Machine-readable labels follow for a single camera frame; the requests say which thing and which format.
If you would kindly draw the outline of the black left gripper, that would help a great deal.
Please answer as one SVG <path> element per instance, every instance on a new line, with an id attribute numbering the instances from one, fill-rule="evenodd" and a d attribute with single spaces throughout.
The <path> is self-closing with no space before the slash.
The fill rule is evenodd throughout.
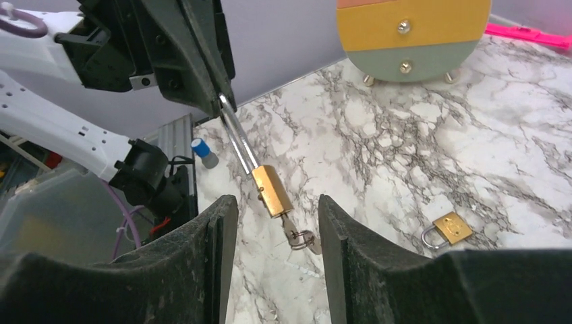
<path id="1" fill-rule="evenodd" d="M 235 64 L 221 1 L 81 1 L 80 23 L 58 32 L 83 87 L 129 92 L 150 86 L 172 102 L 218 117 L 233 110 Z"/>

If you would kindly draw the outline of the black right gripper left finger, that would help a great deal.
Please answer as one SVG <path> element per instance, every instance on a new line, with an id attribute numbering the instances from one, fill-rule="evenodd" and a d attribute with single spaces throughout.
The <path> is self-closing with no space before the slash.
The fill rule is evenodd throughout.
<path id="1" fill-rule="evenodd" d="M 1 256 L 2 323 L 224 323 L 239 216 L 223 195 L 199 216 L 111 263 Z"/>

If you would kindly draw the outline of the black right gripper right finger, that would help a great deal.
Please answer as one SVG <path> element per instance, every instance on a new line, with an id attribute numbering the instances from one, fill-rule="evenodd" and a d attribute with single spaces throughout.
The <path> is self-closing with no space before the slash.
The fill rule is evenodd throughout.
<path id="1" fill-rule="evenodd" d="M 318 202 L 333 323 L 570 323 L 569 249 L 414 253 Z"/>

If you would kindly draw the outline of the brass padlock with key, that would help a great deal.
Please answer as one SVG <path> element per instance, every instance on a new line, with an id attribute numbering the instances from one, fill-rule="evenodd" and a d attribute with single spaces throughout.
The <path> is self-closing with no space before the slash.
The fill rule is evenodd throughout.
<path id="1" fill-rule="evenodd" d="M 441 244 L 431 244 L 427 240 L 427 235 L 432 230 L 435 230 L 444 239 Z M 434 220 L 430 227 L 427 227 L 421 233 L 421 241 L 429 249 L 440 250 L 447 246 L 455 245 L 474 234 L 470 226 L 456 213 L 450 212 L 446 215 Z"/>

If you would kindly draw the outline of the small brass padlock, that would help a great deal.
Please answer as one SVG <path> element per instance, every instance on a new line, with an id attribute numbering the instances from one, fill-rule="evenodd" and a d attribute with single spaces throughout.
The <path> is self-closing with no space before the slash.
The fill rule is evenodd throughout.
<path id="1" fill-rule="evenodd" d="M 262 202 L 273 219 L 280 219 L 283 233 L 292 250 L 309 249 L 315 255 L 322 254 L 322 245 L 318 236 L 308 229 L 297 229 L 290 220 L 289 213 L 294 210 L 288 193 L 271 165 L 261 165 L 251 147 L 246 133 L 233 110 L 231 101 L 223 94 L 219 95 L 221 122 L 235 154 L 245 173 L 256 186 L 258 200 Z"/>

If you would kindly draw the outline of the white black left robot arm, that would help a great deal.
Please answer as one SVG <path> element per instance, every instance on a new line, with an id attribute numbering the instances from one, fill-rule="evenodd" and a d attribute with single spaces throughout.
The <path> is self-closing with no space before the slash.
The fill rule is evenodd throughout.
<path id="1" fill-rule="evenodd" d="M 235 75 L 220 1 L 81 1 L 77 12 L 1 2 L 1 129 L 70 159 L 157 217 L 186 195 L 165 175 L 157 147 L 97 126 L 26 90 L 8 70 L 93 90 L 157 87 L 172 102 L 219 115 Z"/>

